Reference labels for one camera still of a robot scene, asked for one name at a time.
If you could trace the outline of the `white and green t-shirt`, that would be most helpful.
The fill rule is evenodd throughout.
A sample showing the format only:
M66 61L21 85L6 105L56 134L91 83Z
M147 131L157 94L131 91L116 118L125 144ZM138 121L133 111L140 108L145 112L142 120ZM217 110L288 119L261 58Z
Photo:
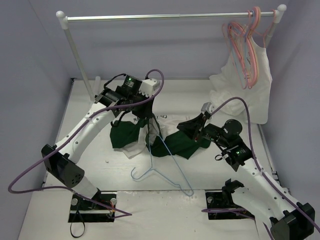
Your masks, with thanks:
M112 148L131 159L145 149L157 158L176 155L189 159L197 150L209 148L211 142L195 142L178 130L179 123L190 120L188 115L162 114L150 120L139 119L133 114L114 122L110 129Z

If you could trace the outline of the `blue plastic hanger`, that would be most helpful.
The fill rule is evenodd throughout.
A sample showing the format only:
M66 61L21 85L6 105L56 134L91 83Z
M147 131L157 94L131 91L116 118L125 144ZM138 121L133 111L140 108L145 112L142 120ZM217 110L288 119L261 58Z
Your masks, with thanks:
M160 141L169 153L169 157L171 158L171 160L168 159L168 156L165 156L164 158L153 156L150 137L151 128L154 128L156 136L160 138ZM192 197L195 194L194 189L192 188L187 176L180 167L175 156L166 145L165 140L161 135L160 128L158 128L157 130L151 123L147 124L146 149L148 150L148 154L150 157L149 168L146 169L145 172L137 175L138 172L136 171L136 167L134 167L130 172L130 176L134 181L141 182L146 180L149 176L155 174L162 180L170 184L172 187L174 187L176 190L181 191L184 195Z

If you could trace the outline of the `pink plastic hanger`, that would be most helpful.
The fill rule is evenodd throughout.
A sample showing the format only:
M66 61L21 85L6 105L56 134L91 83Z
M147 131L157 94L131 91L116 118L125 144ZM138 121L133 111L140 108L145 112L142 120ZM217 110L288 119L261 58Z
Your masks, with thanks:
M249 16L249 20L248 20L248 23L245 25L241 25L236 21L231 21L231 22L236 22L240 24L244 29L244 37L241 42L242 42L242 47L244 49L245 67L249 73L247 89L252 89L253 86L257 83L258 77L259 77L259 64L257 60L257 53L253 46L252 35L260 24L261 9L258 6L253 7L252 10L248 11L248 16ZM227 24L222 25L222 33L226 41L227 48L229 50L229 44L227 43Z

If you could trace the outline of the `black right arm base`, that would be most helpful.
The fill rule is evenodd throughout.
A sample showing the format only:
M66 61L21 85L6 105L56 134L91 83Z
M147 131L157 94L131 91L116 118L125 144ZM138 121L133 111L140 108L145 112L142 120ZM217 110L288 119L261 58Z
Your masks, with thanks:
M255 216L244 207L234 203L232 194L236 189L244 185L238 180L227 180L221 190L206 191L206 209L202 212L207 214L209 220L255 220Z

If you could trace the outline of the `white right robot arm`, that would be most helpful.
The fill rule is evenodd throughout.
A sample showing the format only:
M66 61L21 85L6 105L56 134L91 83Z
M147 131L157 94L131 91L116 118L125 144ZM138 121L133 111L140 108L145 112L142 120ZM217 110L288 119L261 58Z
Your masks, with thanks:
M240 136L242 124L227 120L222 127L208 123L209 113L181 122L177 129L191 140L208 140L220 149L221 158L234 170L235 179L225 182L221 200L238 205L261 221L275 240L304 240L314 233L315 210L300 203L254 159Z

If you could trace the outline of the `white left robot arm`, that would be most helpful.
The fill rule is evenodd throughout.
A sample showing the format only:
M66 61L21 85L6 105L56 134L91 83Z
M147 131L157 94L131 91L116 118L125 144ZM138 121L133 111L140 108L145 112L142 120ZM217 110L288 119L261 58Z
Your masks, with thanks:
M127 75L115 90L104 87L96 96L87 114L76 127L54 146L46 144L42 150L46 170L66 188L82 195L82 204L89 210L100 204L101 191L85 176L77 163L82 154L100 131L121 112L118 106L127 105L127 110L145 112L153 102L148 99L160 88L161 82L154 78L144 80Z

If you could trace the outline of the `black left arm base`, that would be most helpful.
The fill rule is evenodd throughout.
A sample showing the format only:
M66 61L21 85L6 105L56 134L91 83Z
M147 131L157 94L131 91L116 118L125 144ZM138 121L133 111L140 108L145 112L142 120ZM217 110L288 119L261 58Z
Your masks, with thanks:
M81 238L86 232L86 223L113 223L115 210L108 209L76 194L72 195L68 214L70 235Z

